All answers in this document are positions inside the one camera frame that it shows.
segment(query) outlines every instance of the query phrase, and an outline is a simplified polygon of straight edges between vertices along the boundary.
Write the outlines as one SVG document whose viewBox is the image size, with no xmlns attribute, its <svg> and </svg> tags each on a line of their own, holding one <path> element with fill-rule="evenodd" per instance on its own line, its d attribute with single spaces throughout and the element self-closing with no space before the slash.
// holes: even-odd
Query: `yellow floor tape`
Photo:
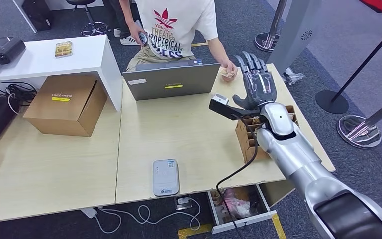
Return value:
<svg viewBox="0 0 382 239">
<path fill-rule="evenodd" d="M 200 233 L 206 233 L 211 231 L 212 228 L 213 228 L 212 224 L 204 224 L 204 225 L 201 225 L 201 227 L 196 231 L 192 230 L 191 228 L 181 229 L 178 231 L 178 239 L 187 239 L 188 236 L 197 235 Z"/>
<path fill-rule="evenodd" d="M 272 216 L 272 221 L 279 239 L 286 239 L 285 232 L 283 231 L 281 222 L 279 221 L 279 216 L 277 214 Z"/>
<path fill-rule="evenodd" d="M 277 214 L 274 214 L 272 216 L 272 221 L 279 239 L 286 239 L 285 232 L 283 231 L 281 222 L 279 221 L 279 216 Z M 201 227 L 196 231 L 192 230 L 191 228 L 181 229 L 178 231 L 178 239 L 187 239 L 187 237 L 189 236 L 197 235 L 200 233 L 206 233 L 211 231 L 212 228 L 212 224 L 204 224 L 201 225 Z"/>
</svg>

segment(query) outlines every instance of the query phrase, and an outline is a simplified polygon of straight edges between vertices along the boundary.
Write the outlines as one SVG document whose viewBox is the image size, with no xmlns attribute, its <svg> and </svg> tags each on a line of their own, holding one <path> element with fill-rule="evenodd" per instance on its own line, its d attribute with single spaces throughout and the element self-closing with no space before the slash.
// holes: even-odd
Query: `red logo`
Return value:
<svg viewBox="0 0 382 239">
<path fill-rule="evenodd" d="M 156 10 L 153 10 L 154 11 L 154 14 L 157 16 L 155 19 L 163 26 L 165 26 L 166 28 L 168 29 L 174 29 L 172 26 L 172 24 L 174 24 L 175 22 L 177 22 L 178 19 L 175 19 L 175 18 L 171 18 L 171 19 L 168 19 L 168 9 L 165 9 L 163 11 L 163 14 L 160 16 L 160 14 L 158 12 L 156 12 Z"/>
</svg>

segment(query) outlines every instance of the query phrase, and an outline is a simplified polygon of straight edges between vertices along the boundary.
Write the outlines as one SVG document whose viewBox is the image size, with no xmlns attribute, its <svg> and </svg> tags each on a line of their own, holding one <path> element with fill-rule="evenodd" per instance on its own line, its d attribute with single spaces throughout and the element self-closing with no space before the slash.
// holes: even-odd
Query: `cable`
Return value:
<svg viewBox="0 0 382 239">
<path fill-rule="evenodd" d="M 19 112 L 14 110 L 10 98 L 12 97 L 14 99 L 12 101 L 13 104 L 18 103 L 20 106 L 29 106 L 37 94 L 36 88 L 32 84 L 27 82 L 3 81 L 0 82 L 0 84 L 8 84 L 5 87 L 5 90 L 0 88 L 0 97 L 8 97 L 8 105 L 11 108 L 11 110 L 14 111 L 17 115 L 19 114 Z"/>
<path fill-rule="evenodd" d="M 223 183 L 224 181 L 230 179 L 231 177 L 235 176 L 237 173 L 239 173 L 239 172 L 241 172 L 242 170 L 244 170 L 246 167 L 248 167 L 248 165 L 250 165 L 250 164 L 254 161 L 254 159 L 255 159 L 256 156 L 257 156 L 257 152 L 258 152 L 258 143 L 257 143 L 257 139 L 256 139 L 256 136 L 255 136 L 254 132 L 250 129 L 250 127 L 248 126 L 248 124 L 245 123 L 244 119 L 241 118 L 241 117 L 238 117 L 238 116 L 236 116 L 236 118 L 239 119 L 239 120 L 245 125 L 245 128 L 247 128 L 247 130 L 251 133 L 251 136 L 253 137 L 253 139 L 254 139 L 254 144 L 255 144 L 254 154 L 253 154 L 253 156 L 251 157 L 251 159 L 250 159 L 244 166 L 240 167 L 238 170 L 236 170 L 235 172 L 233 172 L 232 174 L 230 174 L 230 175 L 227 176 L 226 178 L 220 180 L 220 181 L 216 184 L 216 190 L 217 190 L 217 192 L 219 193 L 220 197 L 222 198 L 222 202 L 224 203 L 224 205 L 225 205 L 225 207 L 226 207 L 226 209 L 227 209 L 227 211 L 228 211 L 228 214 L 229 214 L 229 216 L 231 217 L 231 220 L 232 220 L 232 222 L 233 222 L 233 226 L 235 226 L 236 232 L 238 233 L 239 237 L 242 239 L 241 232 L 238 230 L 238 227 L 236 226 L 235 220 L 233 220 L 233 217 L 232 217 L 232 214 L 231 214 L 231 212 L 230 212 L 230 210 L 229 210 L 229 207 L 228 207 L 227 203 L 225 202 L 225 199 L 223 198 L 222 193 L 221 193 L 220 190 L 219 190 L 219 185 L 220 185 L 221 183 Z"/>
<path fill-rule="evenodd" d="M 115 210 L 115 209 L 104 209 L 104 208 L 99 208 L 99 210 L 101 210 L 102 212 L 105 212 L 105 213 L 108 213 L 108 214 L 112 214 L 112 215 L 116 215 L 117 217 L 119 217 L 119 224 L 118 224 L 118 226 L 117 226 L 114 230 L 112 230 L 112 231 L 110 231 L 110 232 L 105 231 L 105 230 L 101 227 L 100 221 L 99 221 L 99 219 L 97 218 L 96 215 L 94 216 L 94 218 L 96 218 L 96 220 L 97 220 L 97 224 L 98 224 L 98 226 L 100 227 L 101 231 L 104 232 L 104 233 L 106 233 L 106 234 L 110 234 L 110 233 L 113 233 L 113 232 L 115 232 L 116 230 L 118 230 L 118 228 L 121 226 L 121 223 L 122 223 L 122 218 L 121 218 L 121 216 L 118 215 L 118 214 L 116 214 L 116 213 L 111 213 L 111 212 L 125 213 L 125 214 L 130 215 L 130 216 L 131 216 L 136 222 L 138 222 L 139 224 L 149 223 L 149 224 L 152 224 L 152 225 L 155 225 L 155 224 L 159 223 L 161 220 L 166 219 L 166 218 L 168 218 L 168 217 L 170 217 L 170 216 L 173 216 L 173 215 L 175 215 L 175 214 L 184 214 L 184 215 L 187 215 L 187 216 L 192 217 L 192 218 L 191 218 L 191 221 L 190 221 L 190 228 L 191 228 L 191 230 L 193 230 L 193 231 L 197 231 L 198 229 L 200 229 L 200 226 L 201 226 L 200 220 L 198 220 L 198 218 L 197 218 L 197 216 L 198 216 L 198 215 L 200 214 L 200 212 L 201 212 L 201 206 L 200 206 L 200 204 L 199 204 L 194 198 L 189 198 L 189 199 L 190 199 L 190 200 L 193 200 L 193 201 L 198 205 L 198 213 L 195 214 L 195 215 L 192 215 L 192 214 L 189 214 L 189 213 L 184 213 L 184 212 L 174 212 L 174 213 L 171 213 L 171 214 L 169 214 L 169 215 L 167 215 L 167 216 L 164 216 L 164 217 L 160 218 L 160 219 L 157 220 L 156 222 L 151 222 L 151 221 L 149 221 L 149 219 L 150 219 L 150 208 L 147 207 L 146 205 L 140 205 L 140 206 L 138 207 L 138 216 L 139 216 L 143 221 L 139 221 L 139 220 L 138 220 L 134 215 L 132 215 L 130 212 L 120 211 L 120 210 Z M 141 208 L 146 208 L 146 209 L 147 209 L 147 212 L 148 212 L 147 218 L 144 218 L 144 217 L 141 215 L 141 212 L 140 212 L 140 209 L 141 209 Z M 193 222 L 194 220 L 197 221 L 197 223 L 198 223 L 198 226 L 197 226 L 196 228 L 193 228 L 193 227 L 192 227 L 192 222 Z"/>
<path fill-rule="evenodd" d="M 8 105 L 9 105 L 9 107 L 11 108 L 11 110 L 14 111 L 14 113 L 16 113 L 17 115 L 19 115 L 19 113 L 18 113 L 16 110 L 14 110 L 14 108 L 13 108 L 12 105 L 11 105 L 11 102 L 9 101 L 9 100 L 11 99 L 11 97 L 14 98 L 14 93 L 11 93 L 11 94 L 8 96 Z"/>
</svg>

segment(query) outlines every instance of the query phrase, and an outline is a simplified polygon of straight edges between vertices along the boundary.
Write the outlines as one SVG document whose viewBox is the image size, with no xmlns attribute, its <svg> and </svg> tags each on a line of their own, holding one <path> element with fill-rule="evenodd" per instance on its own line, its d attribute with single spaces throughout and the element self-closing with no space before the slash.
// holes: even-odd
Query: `stanchion base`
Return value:
<svg viewBox="0 0 382 239">
<path fill-rule="evenodd" d="M 357 148 L 376 147 L 382 141 L 377 126 L 373 125 L 362 132 L 358 137 L 350 139 L 347 135 L 366 119 L 361 116 L 343 116 L 337 123 L 337 132 L 348 144 Z"/>
<path fill-rule="evenodd" d="M 260 33 L 256 36 L 254 39 L 254 43 L 256 44 L 256 47 L 262 51 L 272 52 L 276 46 L 276 43 L 279 40 L 279 35 L 276 34 L 275 39 L 273 40 L 273 44 L 270 48 L 264 47 L 264 44 L 267 40 L 267 36 L 269 35 L 268 32 Z"/>
<path fill-rule="evenodd" d="M 335 101 L 332 102 L 332 98 L 336 95 L 334 91 L 320 91 L 315 95 L 315 101 L 325 111 L 333 114 L 345 113 L 349 104 L 348 101 L 342 95 L 339 95 Z"/>
</svg>

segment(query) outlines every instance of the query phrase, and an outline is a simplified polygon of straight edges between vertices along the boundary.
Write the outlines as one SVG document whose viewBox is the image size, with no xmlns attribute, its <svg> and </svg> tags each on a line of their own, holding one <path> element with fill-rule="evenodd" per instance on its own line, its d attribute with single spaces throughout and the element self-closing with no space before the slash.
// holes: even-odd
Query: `white wall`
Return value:
<svg viewBox="0 0 382 239">
<path fill-rule="evenodd" d="M 51 11 L 74 8 L 74 6 L 71 4 L 68 4 L 66 0 L 45 0 L 45 2 L 47 3 Z M 95 2 L 87 6 L 88 7 L 103 6 L 103 2 L 101 0 L 96 0 Z"/>
</svg>

